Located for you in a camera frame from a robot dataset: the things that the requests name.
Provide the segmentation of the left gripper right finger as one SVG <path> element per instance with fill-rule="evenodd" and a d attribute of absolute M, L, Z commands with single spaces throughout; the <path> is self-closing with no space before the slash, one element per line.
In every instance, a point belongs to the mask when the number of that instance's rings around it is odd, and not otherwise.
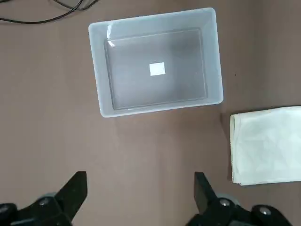
<path fill-rule="evenodd" d="M 289 226 L 291 223 L 276 208 L 255 205 L 242 208 L 227 197 L 218 197 L 203 172 L 194 173 L 194 200 L 198 214 L 189 226 Z"/>

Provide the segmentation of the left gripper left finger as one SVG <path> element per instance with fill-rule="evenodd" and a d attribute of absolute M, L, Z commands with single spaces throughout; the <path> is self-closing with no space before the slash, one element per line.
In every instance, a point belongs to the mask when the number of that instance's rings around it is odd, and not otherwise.
<path fill-rule="evenodd" d="M 87 197 L 87 173 L 76 172 L 56 193 L 47 193 L 29 206 L 0 205 L 2 226 L 71 226 Z"/>

